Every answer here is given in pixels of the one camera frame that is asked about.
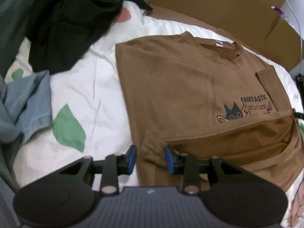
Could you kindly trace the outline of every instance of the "graphic print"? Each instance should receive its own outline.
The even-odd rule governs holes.
[[[231,120],[236,120],[240,119],[243,117],[247,117],[250,115],[250,110],[247,105],[243,104],[242,109],[237,106],[237,104],[234,102],[232,109],[229,109],[227,105],[224,105],[225,111],[226,111],[226,116],[220,116],[217,115],[216,118],[218,122],[223,123],[223,122],[229,122]]]

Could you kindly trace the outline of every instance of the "black cloth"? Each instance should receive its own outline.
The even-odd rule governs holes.
[[[48,69],[55,74],[71,69],[90,45],[107,32],[122,3],[123,0],[35,0],[26,32],[32,42],[29,63],[33,70]]]

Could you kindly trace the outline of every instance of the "white cable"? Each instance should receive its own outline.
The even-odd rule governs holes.
[[[286,2],[287,2],[287,4],[288,4],[289,8],[291,9],[291,12],[293,13],[293,15],[294,15],[294,17],[295,17],[295,19],[296,19],[296,21],[297,21],[297,23],[298,23],[298,26],[299,26],[299,34],[300,34],[300,41],[301,41],[301,44],[300,44],[300,45],[301,45],[301,61],[300,61],[300,65],[299,65],[299,74],[300,74],[300,73],[301,73],[301,63],[302,63],[302,60],[303,60],[303,39],[302,39],[301,27],[300,27],[300,23],[299,23],[299,21],[298,21],[298,18],[297,18],[297,16],[295,15],[295,12],[293,11],[293,9],[292,9],[292,7],[291,7],[289,1],[286,0]]]

